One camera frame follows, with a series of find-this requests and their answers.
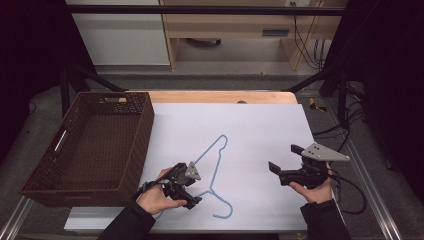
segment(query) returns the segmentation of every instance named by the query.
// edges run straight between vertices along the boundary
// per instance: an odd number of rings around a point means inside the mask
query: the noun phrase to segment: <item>white table surface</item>
[[[228,139],[213,189],[230,208],[206,194],[191,210],[167,210],[151,232],[284,232],[306,230],[300,212],[305,199],[268,169],[301,167],[290,145],[308,147],[313,137],[299,104],[153,104],[155,120],[140,183],[156,179],[161,169],[196,161],[221,135]],[[187,188],[193,196],[208,190],[226,139],[220,138],[196,164],[202,176]],[[103,230],[122,208],[73,208],[66,230]]]

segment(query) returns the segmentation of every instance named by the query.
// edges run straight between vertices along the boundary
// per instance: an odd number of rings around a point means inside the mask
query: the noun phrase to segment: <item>person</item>
[[[162,170],[158,178],[168,170]],[[331,195],[330,178],[312,190],[295,182],[291,182],[289,186],[307,201],[300,210],[308,227],[308,240],[350,239]],[[185,200],[171,200],[165,197],[162,186],[156,185],[125,207],[102,232],[98,240],[144,239],[156,222],[152,215],[185,204],[187,204]]]

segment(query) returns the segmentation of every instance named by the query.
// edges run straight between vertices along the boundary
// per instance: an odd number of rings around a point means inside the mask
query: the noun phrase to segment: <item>gray floor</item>
[[[227,89],[227,90],[280,90],[302,81],[315,72],[306,66],[297,72],[289,69],[287,59],[275,52],[281,52],[278,41],[242,41],[223,39],[222,45],[183,41],[178,55],[175,72],[163,68],[147,67],[143,72],[126,72],[122,67],[102,69],[108,80],[131,89]],[[304,106],[312,132],[328,129],[336,124],[332,114],[309,107],[308,94],[315,95],[319,87],[316,83],[298,94],[298,101]],[[90,82],[93,88],[101,87]],[[333,98],[315,98],[318,106],[328,106]],[[12,214],[20,199],[17,193],[30,175],[45,147],[49,144],[61,120],[59,88],[52,88],[32,99],[31,107],[36,106],[27,119],[24,128],[7,158],[0,168],[0,225],[3,226]],[[351,112],[359,108],[352,106]],[[337,149],[342,136],[338,132],[327,134],[328,138],[316,139],[318,143]],[[393,217],[403,239],[424,239],[424,209],[406,183],[403,174],[389,171],[384,156],[375,140],[366,119],[358,119],[351,125],[349,138],[354,143],[362,161],[381,194],[384,203]],[[333,167],[340,174],[359,183],[351,163],[338,163]],[[345,209],[356,210],[361,198],[355,189],[343,185],[341,204]],[[48,209],[37,203],[32,206],[20,233],[67,234],[63,226],[69,209]],[[353,239],[386,239],[374,212],[370,207],[361,215],[343,214]],[[288,234],[284,239],[297,239],[296,234]]]

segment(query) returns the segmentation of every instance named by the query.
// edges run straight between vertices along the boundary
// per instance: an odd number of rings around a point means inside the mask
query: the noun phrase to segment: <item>brown wicker basket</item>
[[[154,119],[148,93],[79,93],[21,194],[48,207],[124,206]]]

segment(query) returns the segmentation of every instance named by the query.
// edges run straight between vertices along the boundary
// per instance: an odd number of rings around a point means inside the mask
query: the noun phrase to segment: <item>white wall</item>
[[[67,0],[68,4],[158,5],[157,0]],[[73,14],[94,65],[169,65],[156,15]]]

